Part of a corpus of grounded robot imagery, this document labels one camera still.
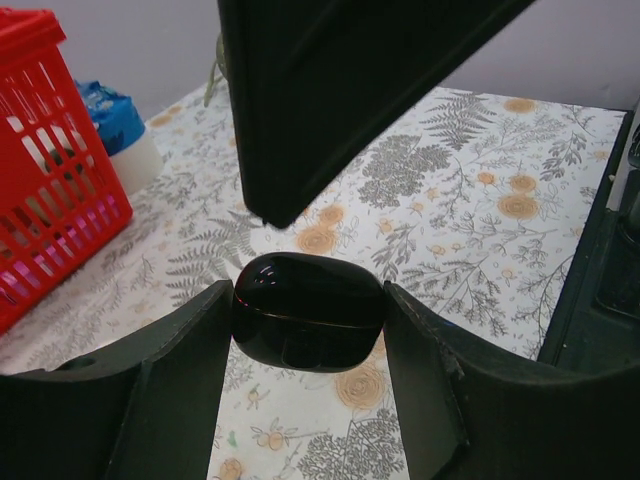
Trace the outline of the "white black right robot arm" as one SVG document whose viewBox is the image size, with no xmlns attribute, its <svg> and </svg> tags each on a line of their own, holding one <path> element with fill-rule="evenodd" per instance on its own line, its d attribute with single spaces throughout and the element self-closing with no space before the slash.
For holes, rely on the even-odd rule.
<svg viewBox="0 0 640 480">
<path fill-rule="evenodd" d="M 242 192 L 298 246 L 379 275 L 516 352 L 597 372 L 639 356 L 632 114 L 444 89 L 524 1 L 222 1 Z"/>
</svg>

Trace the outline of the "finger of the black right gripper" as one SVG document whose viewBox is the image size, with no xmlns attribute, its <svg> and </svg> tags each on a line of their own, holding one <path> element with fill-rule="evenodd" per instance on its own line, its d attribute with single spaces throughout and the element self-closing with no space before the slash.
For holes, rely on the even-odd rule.
<svg viewBox="0 0 640 480">
<path fill-rule="evenodd" d="M 222 1 L 242 193 L 283 229 L 524 1 Z"/>
</svg>

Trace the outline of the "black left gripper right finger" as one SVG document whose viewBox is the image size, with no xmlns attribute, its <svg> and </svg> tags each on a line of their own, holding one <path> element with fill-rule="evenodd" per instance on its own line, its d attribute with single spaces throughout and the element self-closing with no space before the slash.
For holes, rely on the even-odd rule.
<svg viewBox="0 0 640 480">
<path fill-rule="evenodd" d="M 639 366 L 532 361 L 387 283 L 387 359 L 413 479 L 635 479 Z"/>
</svg>

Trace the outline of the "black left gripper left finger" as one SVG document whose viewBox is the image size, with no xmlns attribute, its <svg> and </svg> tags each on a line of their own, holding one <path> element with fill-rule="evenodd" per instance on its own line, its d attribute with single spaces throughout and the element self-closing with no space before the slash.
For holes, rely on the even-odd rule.
<svg viewBox="0 0 640 480">
<path fill-rule="evenodd" d="M 227 355 L 232 284 L 60 367 L 1 379 L 5 479 L 203 479 Z"/>
</svg>

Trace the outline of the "black earbud charging case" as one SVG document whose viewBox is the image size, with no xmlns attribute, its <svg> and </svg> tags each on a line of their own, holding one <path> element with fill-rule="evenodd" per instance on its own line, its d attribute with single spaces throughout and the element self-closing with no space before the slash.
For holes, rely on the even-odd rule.
<svg viewBox="0 0 640 480">
<path fill-rule="evenodd" d="M 232 335 L 260 363 L 339 373 L 370 355 L 387 318 L 382 283 L 365 268 L 330 257 L 272 252 L 241 271 Z"/>
</svg>

